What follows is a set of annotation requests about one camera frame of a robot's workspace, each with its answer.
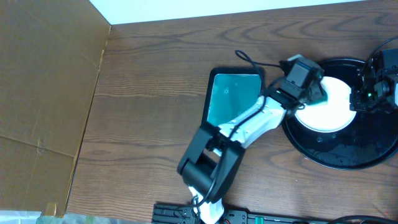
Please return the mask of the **yellow green scrubbing sponge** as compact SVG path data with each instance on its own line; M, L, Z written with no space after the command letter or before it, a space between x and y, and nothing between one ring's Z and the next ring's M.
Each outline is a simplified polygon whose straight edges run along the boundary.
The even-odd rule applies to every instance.
M322 95L320 98L311 101L308 105L309 106L321 105L326 103L327 101L328 101L328 95Z

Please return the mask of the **white plate with green stain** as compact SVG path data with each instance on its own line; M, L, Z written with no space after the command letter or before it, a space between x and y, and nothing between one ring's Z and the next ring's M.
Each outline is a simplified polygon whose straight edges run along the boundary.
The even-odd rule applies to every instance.
M295 117L306 128L319 133L332 133L347 127L356 116L349 106L351 88L343 81L333 77L323 77L322 88L327 100L314 105L306 105L297 110Z

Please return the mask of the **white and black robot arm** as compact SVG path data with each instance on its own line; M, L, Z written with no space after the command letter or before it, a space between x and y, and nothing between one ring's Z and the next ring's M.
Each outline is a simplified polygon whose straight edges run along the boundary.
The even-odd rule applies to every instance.
M192 212L203 223L217 223L224 215L222 199L231 187L246 149L282 120L312 103L324 102L327 94L319 78L299 85L279 78L256 102L226 123L200 125L177 166L192 193Z

